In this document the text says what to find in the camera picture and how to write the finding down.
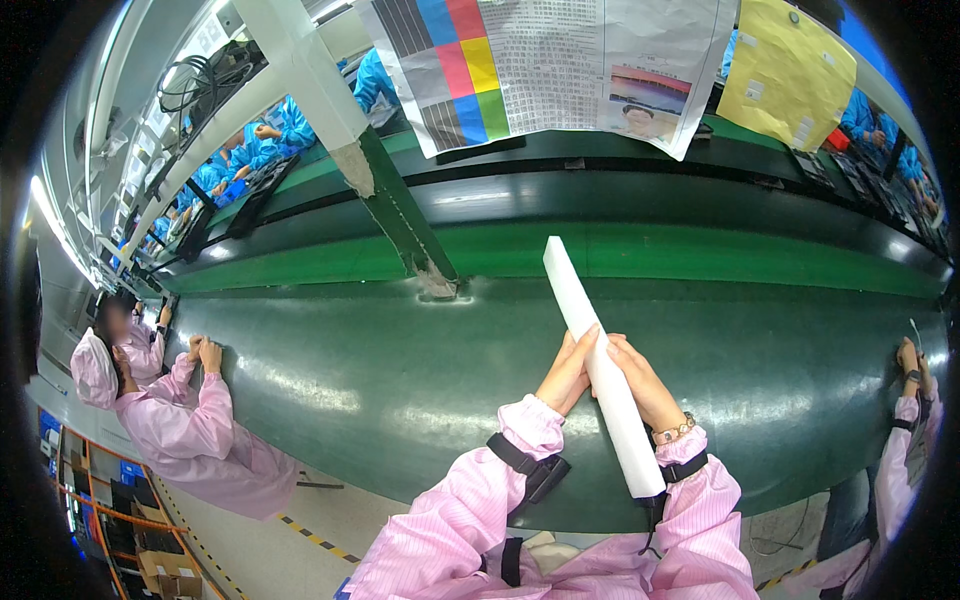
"photo of child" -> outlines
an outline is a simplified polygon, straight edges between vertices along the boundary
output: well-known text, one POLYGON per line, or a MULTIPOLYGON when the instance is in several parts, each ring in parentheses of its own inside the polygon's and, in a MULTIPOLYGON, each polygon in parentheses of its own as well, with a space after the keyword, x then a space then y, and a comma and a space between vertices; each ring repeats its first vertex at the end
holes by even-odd
POLYGON ((632 104, 608 103, 607 128, 640 139, 658 139, 669 144, 679 117, 632 104))

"pink cleanroom suit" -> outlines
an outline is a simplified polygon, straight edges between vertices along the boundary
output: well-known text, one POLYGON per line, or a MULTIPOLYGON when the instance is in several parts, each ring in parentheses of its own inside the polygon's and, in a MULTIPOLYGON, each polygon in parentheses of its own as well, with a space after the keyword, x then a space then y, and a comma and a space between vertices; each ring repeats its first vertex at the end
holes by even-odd
MULTIPOLYGON (((500 407, 503 435, 540 460, 564 447, 564 418, 535 396, 500 407)), ((657 448, 664 466, 685 463, 707 447, 701 427, 657 448)), ((344 586, 341 597, 417 600, 757 598, 750 564, 739 550, 740 488, 716 457, 695 474, 667 486, 656 546, 638 556, 647 534, 612 536, 547 575, 526 548, 518 588, 498 576, 507 515, 524 495, 526 477, 486 447, 460 456, 447 476, 393 516, 344 586), (487 572, 479 569, 481 555, 487 572)))
MULTIPOLYGON (((930 416, 924 429, 926 451, 936 444, 943 419, 944 405, 940 401, 939 385, 933 379, 930 393, 930 416)), ((920 416, 920 403, 913 396, 902 396, 894 408, 894 418, 913 422, 920 416)), ((792 595, 798 595, 811 588, 830 589, 846 583, 844 598, 853 597, 863 586, 863 582, 872 576, 883 558, 887 546, 897 537, 910 507, 913 505, 916 491, 910 488, 906 468, 906 455, 910 449, 912 434, 902 427, 894 427, 883 447, 880 467, 876 471, 876 528, 879 539, 876 545, 864 540, 836 556, 817 563, 811 568, 795 575, 783 578, 781 584, 792 595)))
POLYGON ((134 316, 130 325, 130 337, 117 346, 123 349, 130 359, 130 375, 136 385, 150 385, 155 382, 163 370, 163 336, 157 334, 151 343, 150 335, 154 331, 134 316))
POLYGON ((143 462, 163 479, 214 506, 266 520, 286 508, 300 463, 233 420, 219 373, 188 387, 194 363, 182 353, 169 374, 113 405, 143 462))

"red square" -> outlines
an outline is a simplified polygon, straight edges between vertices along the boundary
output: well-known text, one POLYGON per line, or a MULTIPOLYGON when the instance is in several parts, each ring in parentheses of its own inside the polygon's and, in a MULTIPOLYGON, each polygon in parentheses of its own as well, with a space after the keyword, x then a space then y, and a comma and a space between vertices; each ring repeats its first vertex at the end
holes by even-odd
POLYGON ((436 50, 440 67, 446 76, 446 84, 450 87, 450 97, 463 98, 474 93, 473 79, 470 78, 467 59, 464 58, 464 49, 460 42, 437 46, 436 50))
POLYGON ((477 0, 446 0, 446 9, 450 11, 450 20, 460 39, 487 36, 477 0))

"blue square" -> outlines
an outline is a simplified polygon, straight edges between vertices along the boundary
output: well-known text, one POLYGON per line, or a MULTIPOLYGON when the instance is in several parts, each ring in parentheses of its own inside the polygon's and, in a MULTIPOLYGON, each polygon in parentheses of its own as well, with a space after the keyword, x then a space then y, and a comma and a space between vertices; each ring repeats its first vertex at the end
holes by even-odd
POLYGON ((464 133, 464 139, 468 146, 483 144, 489 140, 476 94, 454 98, 453 107, 457 111, 457 118, 460 119, 460 129, 464 133))
POLYGON ((446 0, 417 0, 417 8, 420 9, 420 18, 423 19, 434 46, 460 41, 457 30, 453 27, 453 19, 450 18, 450 10, 446 7, 446 0))

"yellow black floor tape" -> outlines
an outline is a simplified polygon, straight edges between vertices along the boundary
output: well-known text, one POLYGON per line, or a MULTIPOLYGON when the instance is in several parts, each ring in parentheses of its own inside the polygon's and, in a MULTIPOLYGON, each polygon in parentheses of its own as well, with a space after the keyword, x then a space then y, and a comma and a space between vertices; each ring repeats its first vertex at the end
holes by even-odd
POLYGON ((799 573, 803 570, 809 569, 817 563, 816 559, 810 559, 806 563, 801 564, 800 566, 795 567, 793 570, 787 571, 780 575, 779 577, 774 577, 773 579, 768 579, 767 581, 759 584, 754 588, 756 591, 764 591, 765 589, 770 589, 776 584, 780 583, 780 580, 786 577, 787 575, 793 575, 794 573, 799 573))
POLYGON ((236 592, 237 592, 238 594, 240 594, 240 597, 243 598, 243 600, 250 600, 250 596, 248 596, 247 594, 245 594, 245 593, 243 592, 243 590, 240 589, 240 588, 236 585, 236 582, 234 582, 232 579, 230 579, 230 576, 227 575, 227 572, 224 571, 224 570, 220 567, 220 565, 217 564, 217 562, 216 562, 215 560, 213 560, 213 557, 210 556, 210 553, 207 552, 206 548, 204 548, 204 545, 200 542, 200 538, 197 537, 197 533, 196 533, 195 531, 193 531, 192 529, 190 529, 190 524, 187 523, 187 522, 186 522, 186 519, 183 517, 183 515, 180 514, 180 509, 177 508, 177 504, 174 503, 174 499, 173 499, 173 497, 171 497, 170 491, 167 490, 167 487, 166 487, 166 485, 163 483, 163 480, 158 477, 158 478, 156 479, 156 481, 160 484, 160 487, 163 489, 163 494, 164 494, 165 496, 167 496, 167 500, 170 502, 170 508, 172 508, 172 509, 174 510, 174 512, 177 513, 177 517, 178 517, 181 521, 183 521, 183 526, 186 527, 186 533, 189 534, 190 537, 193 538, 193 541, 195 541, 195 542, 197 543, 197 545, 200 546, 201 552, 204 553, 204 556, 207 557, 207 559, 210 561, 210 564, 212 564, 213 566, 216 567, 217 571, 218 571, 221 575, 224 576, 224 579, 227 580, 227 583, 229 583, 229 584, 233 587, 233 589, 235 589, 236 592))
POLYGON ((280 514, 280 515, 277 515, 276 517, 279 518, 279 519, 280 519, 281 521, 283 521, 284 523, 286 523, 287 526, 290 527, 290 529, 293 529, 294 531, 296 531, 297 533, 301 534, 302 536, 304 536, 304 537, 307 538, 308 540, 314 542, 315 544, 317 544, 318 546, 320 546, 320 547, 323 548, 324 550, 327 550, 327 551, 333 553, 334 555, 342 558, 343 560, 347 561, 348 563, 357 564, 357 563, 360 562, 360 559, 358 559, 357 557, 353 556, 353 555, 350 554, 349 552, 345 552, 345 551, 341 550, 340 548, 338 548, 337 546, 333 545, 332 543, 330 543, 330 542, 327 541, 327 540, 321 540, 320 538, 317 537, 316 534, 314 534, 313 532, 311 532, 309 529, 306 529, 305 527, 299 526, 296 522, 294 522, 294 520, 293 520, 292 518, 288 517, 287 515, 280 514))

